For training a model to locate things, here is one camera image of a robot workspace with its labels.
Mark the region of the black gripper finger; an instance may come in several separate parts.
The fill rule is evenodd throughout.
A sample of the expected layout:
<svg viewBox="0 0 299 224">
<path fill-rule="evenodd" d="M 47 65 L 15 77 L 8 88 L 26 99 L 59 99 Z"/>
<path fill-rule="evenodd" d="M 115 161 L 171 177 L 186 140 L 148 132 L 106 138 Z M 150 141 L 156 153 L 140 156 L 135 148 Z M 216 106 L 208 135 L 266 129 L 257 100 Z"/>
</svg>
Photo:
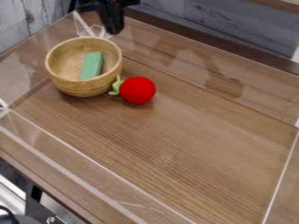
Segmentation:
<svg viewBox="0 0 299 224">
<path fill-rule="evenodd" d="M 98 14 L 107 32 L 116 35 L 124 29 L 124 11 L 120 0 L 98 0 Z"/>
</svg>

